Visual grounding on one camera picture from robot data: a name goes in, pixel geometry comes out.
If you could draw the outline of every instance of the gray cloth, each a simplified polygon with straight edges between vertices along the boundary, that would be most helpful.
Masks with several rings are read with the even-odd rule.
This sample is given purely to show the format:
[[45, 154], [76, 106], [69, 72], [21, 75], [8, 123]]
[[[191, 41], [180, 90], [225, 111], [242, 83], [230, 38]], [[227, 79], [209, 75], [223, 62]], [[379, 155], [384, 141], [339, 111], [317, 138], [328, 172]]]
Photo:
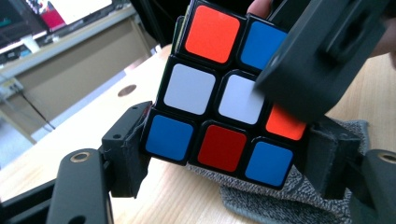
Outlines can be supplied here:
[[[361, 139], [360, 152], [369, 149], [365, 120], [338, 121]], [[309, 181], [293, 166], [282, 190], [268, 189], [227, 175], [187, 165], [188, 169], [220, 183], [224, 206], [238, 215], [260, 223], [351, 223], [348, 204], [343, 200], [323, 200]]]

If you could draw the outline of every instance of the finger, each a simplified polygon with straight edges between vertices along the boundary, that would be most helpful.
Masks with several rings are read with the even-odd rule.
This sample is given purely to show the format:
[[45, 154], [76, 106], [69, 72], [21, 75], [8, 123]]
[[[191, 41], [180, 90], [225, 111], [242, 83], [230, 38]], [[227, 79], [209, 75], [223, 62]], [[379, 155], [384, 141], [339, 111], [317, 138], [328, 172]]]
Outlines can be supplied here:
[[263, 19], [267, 18], [271, 11], [271, 0], [254, 0], [247, 13], [251, 13]]
[[382, 35], [371, 57], [396, 51], [396, 18], [386, 22], [387, 31]]

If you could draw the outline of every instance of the blue sticker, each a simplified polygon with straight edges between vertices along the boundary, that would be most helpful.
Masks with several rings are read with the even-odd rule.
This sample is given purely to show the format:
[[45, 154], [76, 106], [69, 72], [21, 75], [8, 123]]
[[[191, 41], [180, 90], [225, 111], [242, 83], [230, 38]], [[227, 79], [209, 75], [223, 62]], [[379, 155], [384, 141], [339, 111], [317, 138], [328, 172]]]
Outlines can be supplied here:
[[148, 133], [146, 150], [175, 161], [182, 161], [188, 150], [193, 128], [190, 124], [157, 115]]
[[259, 142], [253, 149], [246, 177], [280, 187], [287, 176], [293, 153], [283, 147]]
[[241, 62], [262, 70], [277, 51], [286, 33], [260, 21], [251, 23]]

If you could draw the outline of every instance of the rubik's cube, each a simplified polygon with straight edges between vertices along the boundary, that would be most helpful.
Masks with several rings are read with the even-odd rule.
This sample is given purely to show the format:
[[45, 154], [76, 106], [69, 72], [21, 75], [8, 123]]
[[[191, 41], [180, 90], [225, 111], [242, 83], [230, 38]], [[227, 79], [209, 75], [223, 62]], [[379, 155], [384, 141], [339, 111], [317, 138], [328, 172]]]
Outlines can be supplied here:
[[191, 1], [179, 20], [141, 149], [281, 189], [306, 125], [254, 85], [286, 35], [253, 15]]

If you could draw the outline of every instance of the monitor screen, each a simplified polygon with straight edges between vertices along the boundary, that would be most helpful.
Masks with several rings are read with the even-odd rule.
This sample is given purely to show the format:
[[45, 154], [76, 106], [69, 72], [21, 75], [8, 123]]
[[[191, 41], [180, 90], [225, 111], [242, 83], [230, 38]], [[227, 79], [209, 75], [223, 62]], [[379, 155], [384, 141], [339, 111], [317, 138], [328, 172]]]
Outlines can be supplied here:
[[107, 7], [112, 0], [26, 0], [32, 10], [41, 16], [51, 31]]
[[0, 0], [0, 49], [27, 35], [44, 35], [46, 27], [22, 0]]

